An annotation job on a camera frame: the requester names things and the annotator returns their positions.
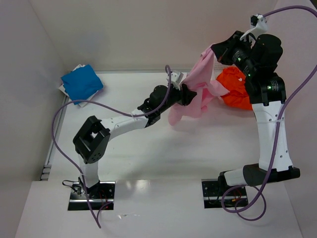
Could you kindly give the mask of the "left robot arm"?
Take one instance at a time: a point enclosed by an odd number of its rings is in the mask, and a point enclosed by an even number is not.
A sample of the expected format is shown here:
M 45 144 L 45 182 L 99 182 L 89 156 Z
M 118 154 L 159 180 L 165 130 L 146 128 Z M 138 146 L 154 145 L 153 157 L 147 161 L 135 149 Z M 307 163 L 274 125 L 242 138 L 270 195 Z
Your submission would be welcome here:
M 109 119 L 88 117 L 74 136 L 73 144 L 75 151 L 81 157 L 82 174 L 79 182 L 82 189 L 87 191 L 89 198 L 98 198 L 101 193 L 98 161 L 104 156 L 107 144 L 112 139 L 155 124 L 167 109 L 173 105 L 187 106 L 196 95 L 197 93 L 185 84 L 181 85 L 180 89 L 173 85 L 170 88 L 159 85 L 143 104 L 132 112 L 131 117 L 118 116 Z

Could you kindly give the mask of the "pink t-shirt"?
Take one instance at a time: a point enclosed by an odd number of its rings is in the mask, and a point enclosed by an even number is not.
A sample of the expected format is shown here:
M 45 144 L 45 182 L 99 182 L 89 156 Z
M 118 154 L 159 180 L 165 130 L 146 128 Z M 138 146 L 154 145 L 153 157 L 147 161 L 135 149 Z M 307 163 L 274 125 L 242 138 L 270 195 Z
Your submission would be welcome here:
M 171 126 L 177 124 L 183 116 L 199 118 L 208 110 L 209 102 L 216 97 L 224 96 L 229 91 L 217 80 L 212 79 L 214 52 L 211 47 L 205 49 L 187 74 L 182 84 L 189 90 L 196 92 L 196 96 L 187 106 L 175 104 L 168 114 L 168 122 Z

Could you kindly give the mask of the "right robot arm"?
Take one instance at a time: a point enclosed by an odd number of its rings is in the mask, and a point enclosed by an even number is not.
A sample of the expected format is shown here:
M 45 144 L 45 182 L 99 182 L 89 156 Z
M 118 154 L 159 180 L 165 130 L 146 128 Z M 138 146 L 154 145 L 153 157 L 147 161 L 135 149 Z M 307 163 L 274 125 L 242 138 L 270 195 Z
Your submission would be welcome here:
M 227 186 L 257 186 L 300 177 L 300 169 L 290 159 L 284 114 L 286 102 L 284 80 L 275 72 L 282 56 L 281 40 L 270 34 L 259 35 L 254 43 L 242 40 L 236 31 L 229 39 L 212 45 L 216 59 L 223 65 L 235 65 L 244 75 L 247 95 L 255 114 L 260 159 L 257 164 L 220 173 Z

